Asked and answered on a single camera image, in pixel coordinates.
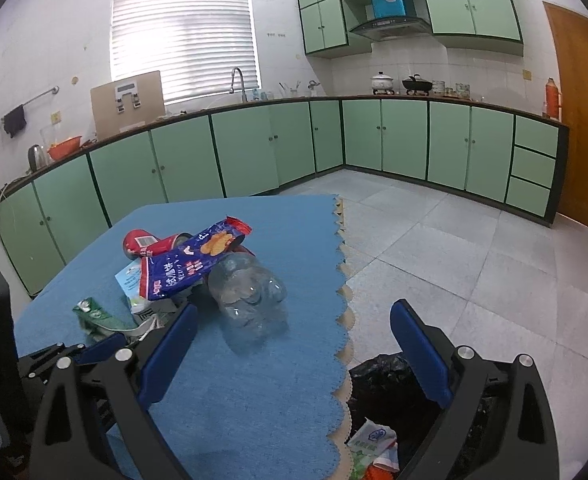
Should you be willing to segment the chrome sink faucet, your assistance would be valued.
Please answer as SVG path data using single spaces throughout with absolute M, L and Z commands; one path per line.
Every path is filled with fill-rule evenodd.
M 233 94 L 234 92 L 236 92 L 236 89 L 240 89 L 241 102 L 247 103 L 248 97 L 246 93 L 244 75 L 239 66 L 232 68 L 229 93 Z

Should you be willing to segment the green foil wrapper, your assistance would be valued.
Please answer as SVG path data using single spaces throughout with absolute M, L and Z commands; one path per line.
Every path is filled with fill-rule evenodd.
M 129 339 L 140 337 L 137 327 L 127 326 L 119 318 L 103 309 L 92 297 L 81 299 L 73 306 L 79 326 L 95 340 L 121 334 Z

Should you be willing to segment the clear crushed plastic bottle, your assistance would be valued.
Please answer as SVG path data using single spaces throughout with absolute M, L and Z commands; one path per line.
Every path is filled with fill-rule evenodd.
M 236 353 L 254 351 L 288 330 L 285 284 L 248 252 L 229 252 L 208 274 L 207 287 Z

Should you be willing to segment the crushed red soda can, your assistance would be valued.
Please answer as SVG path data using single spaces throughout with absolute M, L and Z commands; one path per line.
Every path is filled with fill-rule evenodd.
M 169 252 L 190 237 L 190 233 L 177 233 L 165 238 L 158 238 L 145 230 L 131 230 L 123 239 L 123 251 L 131 260 L 153 257 Z

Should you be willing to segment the orange thermos flask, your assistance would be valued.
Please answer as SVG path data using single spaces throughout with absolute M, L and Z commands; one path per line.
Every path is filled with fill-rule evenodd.
M 560 92 L 553 78 L 549 78 L 544 87 L 544 104 L 549 118 L 560 119 Z

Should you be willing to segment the blue snack wrapper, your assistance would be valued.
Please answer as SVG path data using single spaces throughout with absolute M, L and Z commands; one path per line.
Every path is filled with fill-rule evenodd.
M 139 295 L 157 301 L 191 287 L 251 232 L 245 222 L 227 217 L 198 234 L 179 233 L 143 248 Z

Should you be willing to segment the black trash bag bin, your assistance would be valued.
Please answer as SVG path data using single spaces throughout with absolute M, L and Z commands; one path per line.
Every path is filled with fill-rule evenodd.
M 440 414 L 437 403 L 423 393 L 402 352 L 380 354 L 349 371 L 352 393 L 348 400 L 352 433 L 369 419 L 392 428 L 397 437 L 399 472 L 408 465 Z

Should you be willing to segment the orange plastic basin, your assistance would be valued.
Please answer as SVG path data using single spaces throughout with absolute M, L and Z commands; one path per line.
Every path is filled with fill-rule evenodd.
M 59 162 L 80 150 L 81 139 L 82 136 L 71 136 L 64 141 L 53 143 L 47 149 L 47 153 L 54 162 Z

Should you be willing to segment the light blue milk carton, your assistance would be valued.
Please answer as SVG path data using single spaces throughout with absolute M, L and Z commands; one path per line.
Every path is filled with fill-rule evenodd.
M 134 322 L 141 325 L 150 318 L 157 318 L 160 324 L 166 324 L 181 308 L 180 304 L 170 298 L 149 300 L 143 297 L 139 290 L 141 277 L 140 259 L 132 260 L 115 274 L 116 282 L 127 299 Z

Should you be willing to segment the brown wooden door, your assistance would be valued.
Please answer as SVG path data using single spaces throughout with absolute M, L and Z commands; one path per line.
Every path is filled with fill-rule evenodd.
M 562 122 L 570 128 L 560 213 L 588 226 L 588 18 L 544 4 L 558 60 Z

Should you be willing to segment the metal towel bar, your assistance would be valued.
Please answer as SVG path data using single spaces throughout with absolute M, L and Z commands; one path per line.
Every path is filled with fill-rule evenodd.
M 32 102 L 35 102 L 41 98 L 44 98 L 45 96 L 47 96 L 48 94 L 51 94 L 52 96 L 56 96 L 58 93 L 60 92 L 60 87 L 59 86 L 53 86 L 52 88 L 40 92 L 39 94 L 37 94 L 36 96 L 33 96 L 32 98 L 24 101 L 23 103 L 21 103 L 22 107 L 27 106 L 28 104 L 32 104 Z

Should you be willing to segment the white green packet in bin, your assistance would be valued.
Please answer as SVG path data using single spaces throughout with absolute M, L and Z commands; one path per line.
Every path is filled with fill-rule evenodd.
M 367 419 L 348 440 L 352 453 L 352 480 L 392 480 L 399 472 L 396 432 Z

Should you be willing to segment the steel electric kettle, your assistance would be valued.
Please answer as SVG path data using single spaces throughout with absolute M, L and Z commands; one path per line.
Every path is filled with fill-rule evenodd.
M 39 144 L 34 144 L 28 149 L 27 160 L 29 170 L 33 174 L 48 166 L 48 154 L 46 150 Z

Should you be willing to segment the blue range hood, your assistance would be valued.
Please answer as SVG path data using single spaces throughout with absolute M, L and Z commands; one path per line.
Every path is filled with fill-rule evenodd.
M 431 35 L 433 32 L 425 0 L 370 0 L 364 17 L 348 29 L 372 42 L 405 36 Z

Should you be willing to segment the dark hanging towel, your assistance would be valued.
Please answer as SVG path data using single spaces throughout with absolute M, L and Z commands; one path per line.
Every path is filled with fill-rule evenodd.
M 2 118 L 4 132 L 11 138 L 15 138 L 26 128 L 24 105 L 21 104 L 5 114 Z

